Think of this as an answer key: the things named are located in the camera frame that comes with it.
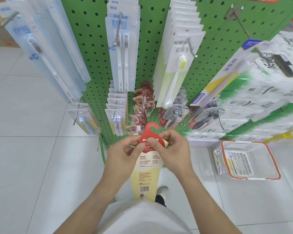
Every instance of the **product display rack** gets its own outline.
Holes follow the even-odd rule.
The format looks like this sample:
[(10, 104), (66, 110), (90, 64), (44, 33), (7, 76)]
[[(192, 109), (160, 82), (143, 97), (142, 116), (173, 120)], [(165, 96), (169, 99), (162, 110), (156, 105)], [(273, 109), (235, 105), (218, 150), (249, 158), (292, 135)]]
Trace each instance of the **product display rack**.
[[(206, 35), (183, 82), (188, 105), (205, 88), (227, 60), (238, 50), (247, 36), (236, 20), (225, 16), (234, 4), (244, 6), (239, 15), (245, 29), (252, 38), (270, 40), (293, 18), (293, 0), (279, 0), (275, 4), (252, 0), (194, 0), (200, 13)], [(72, 26), (78, 46), (89, 70), (91, 81), (86, 84), (84, 100), (101, 123), (102, 136), (107, 145), (123, 137), (115, 136), (105, 114), (110, 80), (113, 79), (106, 38), (105, 17), (108, 0), (62, 0)], [(170, 0), (139, 0), (141, 23), (137, 60), (136, 89), (141, 82), (152, 81), (160, 48)], [(133, 93), (128, 94), (128, 113), (133, 114)], [(158, 121), (158, 110), (154, 109), (149, 122)], [(181, 132), (185, 126), (176, 127)]]

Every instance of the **red hanger tag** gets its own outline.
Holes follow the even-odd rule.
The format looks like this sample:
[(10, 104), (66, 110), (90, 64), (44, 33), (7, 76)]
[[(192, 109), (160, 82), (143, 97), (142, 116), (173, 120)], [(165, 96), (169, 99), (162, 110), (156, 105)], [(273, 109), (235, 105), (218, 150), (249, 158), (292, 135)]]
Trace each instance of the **red hanger tag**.
[(155, 127), (156, 130), (158, 130), (160, 128), (160, 126), (158, 124), (156, 124), (155, 122), (150, 122), (146, 125), (146, 128), (144, 130), (144, 132), (142, 133), (139, 143), (145, 143), (146, 146), (144, 148), (144, 150), (142, 151), (143, 153), (147, 153), (150, 151), (155, 151), (155, 149), (153, 149), (148, 143), (147, 143), (147, 138), (153, 137), (156, 140), (158, 140), (160, 142), (160, 144), (165, 147), (165, 143), (164, 140), (155, 132), (151, 131), (151, 127)]

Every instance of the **tiled floor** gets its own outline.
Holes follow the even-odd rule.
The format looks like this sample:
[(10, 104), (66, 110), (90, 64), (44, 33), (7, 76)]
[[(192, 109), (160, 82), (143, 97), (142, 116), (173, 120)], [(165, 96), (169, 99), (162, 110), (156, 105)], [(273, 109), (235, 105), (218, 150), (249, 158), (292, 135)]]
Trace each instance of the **tiled floor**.
[[(72, 126), (66, 107), (20, 49), (0, 48), (0, 233), (52, 233), (100, 180), (98, 138)], [(208, 149), (191, 148), (203, 185), (244, 233), (293, 233), (293, 147), (272, 150), (280, 181), (215, 175)], [(159, 185), (170, 188), (167, 207), (199, 233), (174, 175), (162, 169)], [(116, 199), (132, 196), (127, 181)]]

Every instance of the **white shirt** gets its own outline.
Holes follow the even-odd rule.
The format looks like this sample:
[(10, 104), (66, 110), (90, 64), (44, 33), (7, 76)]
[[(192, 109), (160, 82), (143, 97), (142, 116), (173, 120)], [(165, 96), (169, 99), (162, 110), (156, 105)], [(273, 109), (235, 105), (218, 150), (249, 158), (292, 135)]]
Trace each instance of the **white shirt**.
[(118, 201), (110, 204), (95, 233), (192, 233), (174, 212), (151, 201)]

